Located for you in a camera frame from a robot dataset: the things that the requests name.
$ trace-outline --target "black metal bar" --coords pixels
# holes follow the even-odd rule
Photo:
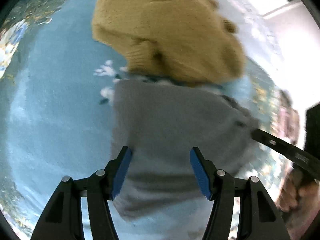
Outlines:
[[[232,221],[233,203],[235,196],[235,181],[223,170],[216,173],[215,184],[219,193],[215,197],[213,208],[203,240],[227,240]]]
[[[295,164],[309,172],[313,178],[320,180],[320,160],[294,145],[285,142],[265,131],[255,130],[251,133],[252,139],[268,146]]]
[[[1,240],[20,240],[12,230],[11,226],[0,211],[0,239]]]
[[[93,240],[119,240],[108,207],[108,195],[102,192],[106,174],[92,174],[88,179],[87,198]]]
[[[290,240],[284,222],[267,190],[250,177],[240,202],[237,240]]]
[[[73,179],[61,181],[45,206],[31,240],[84,240],[81,200]]]
[[[247,180],[234,178],[235,181],[235,197],[242,197],[247,189]]]

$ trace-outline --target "yellow sweater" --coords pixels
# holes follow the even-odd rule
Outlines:
[[[236,26],[214,0],[98,0],[92,32],[123,54],[133,73],[222,83],[244,71]]]

